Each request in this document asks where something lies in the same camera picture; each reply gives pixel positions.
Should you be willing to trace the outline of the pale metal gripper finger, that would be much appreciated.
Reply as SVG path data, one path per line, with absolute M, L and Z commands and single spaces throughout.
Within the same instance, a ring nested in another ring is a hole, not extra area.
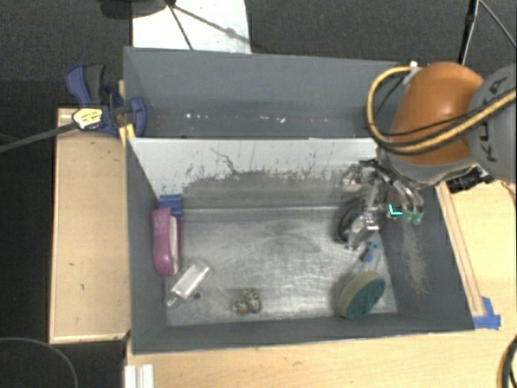
M 360 260 L 365 264 L 371 264 L 376 261 L 380 256 L 381 241 L 374 239 L 368 241 L 363 253 L 360 256 Z
M 370 237 L 380 230 L 380 218 L 372 214 L 353 216 L 345 229 L 346 246 L 354 251 L 364 248 Z

